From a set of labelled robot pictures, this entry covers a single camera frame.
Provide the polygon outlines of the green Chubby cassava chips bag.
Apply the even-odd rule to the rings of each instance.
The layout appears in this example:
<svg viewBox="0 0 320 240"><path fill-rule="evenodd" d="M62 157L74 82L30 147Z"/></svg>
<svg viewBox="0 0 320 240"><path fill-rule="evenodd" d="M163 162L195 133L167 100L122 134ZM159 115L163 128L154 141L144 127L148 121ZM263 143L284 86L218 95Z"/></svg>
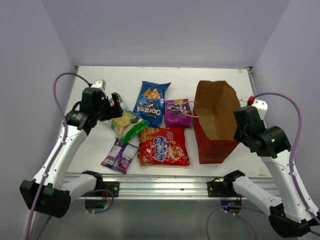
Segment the green Chubby cassava chips bag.
<svg viewBox="0 0 320 240"><path fill-rule="evenodd" d="M115 135L120 140L121 144L125 145L135 135L146 128L149 125L149 122L133 113L118 93L117 98L123 111L122 116L106 120L104 123L115 132Z"/></svg>

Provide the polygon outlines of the blue Doritos chips bag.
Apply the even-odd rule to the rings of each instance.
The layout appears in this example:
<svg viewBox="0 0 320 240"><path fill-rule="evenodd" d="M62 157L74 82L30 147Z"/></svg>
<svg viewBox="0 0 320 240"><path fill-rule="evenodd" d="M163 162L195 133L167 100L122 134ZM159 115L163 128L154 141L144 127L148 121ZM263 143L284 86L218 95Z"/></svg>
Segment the blue Doritos chips bag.
<svg viewBox="0 0 320 240"><path fill-rule="evenodd" d="M162 125L166 91L170 85L170 82L142 81L133 112L141 119L148 121L150 127L160 128Z"/></svg>

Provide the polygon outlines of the red brown paper bag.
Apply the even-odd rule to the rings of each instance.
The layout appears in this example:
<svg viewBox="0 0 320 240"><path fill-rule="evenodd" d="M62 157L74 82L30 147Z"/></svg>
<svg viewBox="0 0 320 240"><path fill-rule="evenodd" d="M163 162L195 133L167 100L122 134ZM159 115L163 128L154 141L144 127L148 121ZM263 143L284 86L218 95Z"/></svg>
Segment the red brown paper bag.
<svg viewBox="0 0 320 240"><path fill-rule="evenodd" d="M234 111L240 107L236 90L226 81L199 81L192 119L200 164L221 164L238 146Z"/></svg>

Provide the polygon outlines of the purple cookie packet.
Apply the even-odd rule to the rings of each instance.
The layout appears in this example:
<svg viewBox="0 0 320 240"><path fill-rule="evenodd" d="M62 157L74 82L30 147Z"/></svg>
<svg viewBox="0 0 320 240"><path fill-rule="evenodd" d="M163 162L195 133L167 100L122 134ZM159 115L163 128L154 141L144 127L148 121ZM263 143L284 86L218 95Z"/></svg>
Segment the purple cookie packet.
<svg viewBox="0 0 320 240"><path fill-rule="evenodd" d="M116 137L110 152L101 162L101 165L126 175L137 152L137 146L130 143L122 145L121 141Z"/></svg>

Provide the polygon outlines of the red snack bag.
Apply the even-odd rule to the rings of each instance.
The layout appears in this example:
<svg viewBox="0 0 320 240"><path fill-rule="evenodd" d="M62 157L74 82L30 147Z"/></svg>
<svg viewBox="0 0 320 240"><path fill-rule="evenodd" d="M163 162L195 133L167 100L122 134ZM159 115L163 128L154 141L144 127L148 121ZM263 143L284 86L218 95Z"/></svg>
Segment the red snack bag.
<svg viewBox="0 0 320 240"><path fill-rule="evenodd" d="M190 165L185 129L181 127L144 128L139 134L138 160L141 166Z"/></svg>

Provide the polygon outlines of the purple grape candy bag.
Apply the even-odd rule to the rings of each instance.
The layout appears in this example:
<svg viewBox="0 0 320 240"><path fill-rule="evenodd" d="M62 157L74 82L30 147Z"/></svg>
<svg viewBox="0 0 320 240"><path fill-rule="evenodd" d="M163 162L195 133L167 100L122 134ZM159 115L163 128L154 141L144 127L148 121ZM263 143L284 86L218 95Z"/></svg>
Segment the purple grape candy bag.
<svg viewBox="0 0 320 240"><path fill-rule="evenodd" d="M164 121L167 128L190 128L190 115L188 98L165 101Z"/></svg>

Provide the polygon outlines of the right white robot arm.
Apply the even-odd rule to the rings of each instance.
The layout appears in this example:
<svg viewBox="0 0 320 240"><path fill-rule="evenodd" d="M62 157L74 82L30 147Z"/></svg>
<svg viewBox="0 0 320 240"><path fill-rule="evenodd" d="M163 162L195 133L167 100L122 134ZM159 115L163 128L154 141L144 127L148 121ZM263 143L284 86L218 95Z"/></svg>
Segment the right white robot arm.
<svg viewBox="0 0 320 240"><path fill-rule="evenodd" d="M247 105L234 112L237 124L234 139L256 153L269 170L279 196L268 193L239 170L223 177L227 196L241 195L255 204L267 217L273 230L283 238L301 237L317 225L320 210L310 199L305 187L296 189L301 178L290 163L293 148L286 133L278 126L265 127L260 110Z"/></svg>

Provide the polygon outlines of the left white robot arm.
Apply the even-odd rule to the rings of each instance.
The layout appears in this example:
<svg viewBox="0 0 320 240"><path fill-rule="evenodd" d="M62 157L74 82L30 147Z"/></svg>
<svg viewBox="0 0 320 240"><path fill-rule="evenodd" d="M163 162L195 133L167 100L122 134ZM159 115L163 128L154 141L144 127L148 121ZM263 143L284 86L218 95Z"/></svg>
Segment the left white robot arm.
<svg viewBox="0 0 320 240"><path fill-rule="evenodd" d="M99 196L105 190L100 173L85 170L76 179L64 183L67 170L81 144L99 121L123 114L117 93L109 100L103 89L87 87L81 100L65 115L64 126L51 154L31 181L24 180L19 190L30 210L62 218L71 203L90 193Z"/></svg>

